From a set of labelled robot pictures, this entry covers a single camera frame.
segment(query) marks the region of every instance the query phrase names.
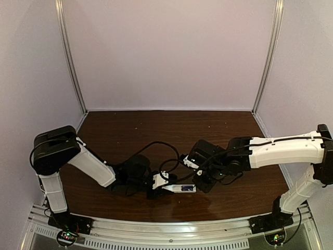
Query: vertical metal post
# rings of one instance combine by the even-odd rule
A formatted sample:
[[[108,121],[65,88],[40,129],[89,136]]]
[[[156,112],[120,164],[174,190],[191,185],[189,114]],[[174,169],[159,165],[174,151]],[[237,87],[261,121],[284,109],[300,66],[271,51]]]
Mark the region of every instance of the vertical metal post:
[[[272,27],[272,34],[271,34],[271,40],[268,47],[268,54],[266,58],[266,63],[264,67],[264,71],[262,74],[259,90],[257,97],[254,102],[252,113],[256,114],[259,108],[259,104],[266,86],[266,82],[268,80],[268,75],[270,74],[271,66],[273,63],[273,57],[275,48],[278,41],[278,36],[280,33],[281,28],[281,22],[282,22],[282,16],[283,16],[283,0],[277,0],[276,1],[276,7],[275,7],[275,14],[274,14],[274,20],[273,20],[273,27]]]
[[[60,34],[61,34],[61,38],[62,38],[63,49],[65,51],[65,57],[66,57],[66,61],[67,61],[69,74],[71,76],[71,80],[73,83],[76,97],[79,102],[81,112],[82,112],[82,114],[86,114],[87,109],[86,109],[84,101],[83,101],[82,92],[80,90],[78,77],[76,75],[73,58],[72,58],[72,54],[71,54],[71,49],[70,49],[70,45],[69,45],[69,39],[68,39],[68,34],[67,34],[67,29],[66,29],[66,22],[65,22],[65,15],[63,13],[62,0],[56,0],[56,10],[57,10]]]

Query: white wall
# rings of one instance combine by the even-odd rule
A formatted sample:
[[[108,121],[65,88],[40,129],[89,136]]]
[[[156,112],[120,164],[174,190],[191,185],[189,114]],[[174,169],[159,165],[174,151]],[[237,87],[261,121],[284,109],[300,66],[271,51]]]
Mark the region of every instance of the white wall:
[[[87,109],[251,110],[275,1],[64,1]]]
[[[272,71],[259,115],[271,136],[316,130],[333,132],[333,2],[285,1]],[[287,167],[293,182],[305,165]],[[324,249],[333,249],[333,188],[310,199]]]
[[[34,137],[82,117],[54,0],[0,1],[0,242],[17,249],[42,193],[28,156]]]

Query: dark brown wooden surface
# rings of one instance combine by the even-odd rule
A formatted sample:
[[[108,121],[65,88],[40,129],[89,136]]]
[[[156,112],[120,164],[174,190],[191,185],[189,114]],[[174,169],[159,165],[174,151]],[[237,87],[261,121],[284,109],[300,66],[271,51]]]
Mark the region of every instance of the dark brown wooden surface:
[[[120,163],[152,141],[165,141],[187,154],[199,140],[226,147],[230,138],[262,136],[250,112],[122,111],[90,112],[79,137],[102,159]],[[162,145],[146,150],[152,169],[174,153]],[[184,176],[184,167],[177,174]],[[109,193],[71,165],[60,171],[71,212],[129,221],[181,222],[230,219],[270,212],[273,200],[288,190],[278,166],[250,172],[229,186],[216,184],[204,194],[174,194],[154,201],[145,193]]]

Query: white arm segment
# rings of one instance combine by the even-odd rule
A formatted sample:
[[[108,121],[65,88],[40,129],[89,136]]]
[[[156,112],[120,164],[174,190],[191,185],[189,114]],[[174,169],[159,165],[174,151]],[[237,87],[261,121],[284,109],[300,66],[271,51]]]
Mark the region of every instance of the white arm segment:
[[[59,172],[51,174],[50,176],[38,176],[42,181],[43,192],[48,199],[51,211],[55,214],[67,211],[67,203],[62,190]]]
[[[281,196],[281,212],[292,214],[304,201],[323,187],[323,184],[319,180],[313,179],[313,174],[313,166],[309,166],[302,178],[288,192]]]
[[[71,164],[82,172],[93,178],[99,185],[106,187],[116,180],[114,170],[107,166],[106,162],[101,162],[83,145],[79,144],[81,151],[72,158],[68,164]]]
[[[249,155],[251,168],[286,163],[313,163],[318,164],[323,161],[324,149],[321,147],[322,139],[296,139],[289,141],[274,142],[277,139],[290,137],[315,137],[322,136],[316,131],[308,134],[279,137],[279,138],[259,138],[254,137],[251,144],[261,144],[272,142],[264,146],[250,146],[252,154]]]

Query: wooden table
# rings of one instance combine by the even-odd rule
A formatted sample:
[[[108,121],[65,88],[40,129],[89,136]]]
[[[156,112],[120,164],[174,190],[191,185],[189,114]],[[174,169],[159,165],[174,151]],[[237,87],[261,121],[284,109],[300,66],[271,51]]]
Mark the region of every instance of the wooden table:
[[[199,139],[226,147],[238,136],[263,136],[250,112],[235,111],[122,111],[90,112],[79,137],[102,159],[120,163],[152,141],[174,145],[188,154]],[[156,145],[144,152],[158,169],[174,152]],[[178,176],[189,170],[179,167]],[[71,165],[60,171],[71,212],[129,221],[183,222],[230,219],[270,212],[273,200],[288,190],[278,166],[250,172],[228,186],[219,183],[204,194],[174,194],[154,201],[144,192],[131,197],[114,194]]]

